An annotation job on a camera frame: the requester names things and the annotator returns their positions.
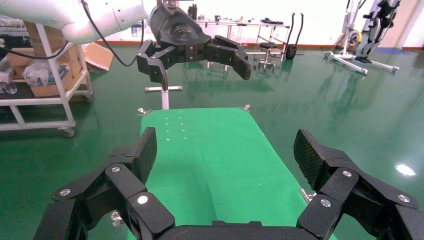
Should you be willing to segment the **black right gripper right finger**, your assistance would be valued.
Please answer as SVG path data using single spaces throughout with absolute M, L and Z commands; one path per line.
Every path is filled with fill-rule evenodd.
M 421 240 L 424 213 L 410 194 L 361 170 L 342 150 L 298 130 L 293 155 L 315 192 L 296 226 L 318 240 L 330 238 L 343 215 L 377 240 Z

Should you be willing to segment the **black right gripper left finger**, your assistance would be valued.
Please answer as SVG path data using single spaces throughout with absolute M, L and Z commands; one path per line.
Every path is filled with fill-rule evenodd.
M 34 239 L 85 240 L 113 211 L 136 239 L 159 239 L 175 218 L 146 186 L 156 156 L 156 130 L 147 127 L 136 142 L 115 148 L 103 166 L 58 188 Z

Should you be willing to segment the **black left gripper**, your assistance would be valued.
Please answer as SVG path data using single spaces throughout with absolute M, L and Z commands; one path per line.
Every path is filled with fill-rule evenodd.
M 150 28 L 159 45 L 146 40 L 136 53 L 138 71 L 167 91 L 167 69 L 175 63 L 207 60 L 226 66 L 245 81 L 252 74 L 252 65 L 244 46 L 226 37 L 206 35 L 200 25 L 178 6 L 162 4 L 150 15 Z

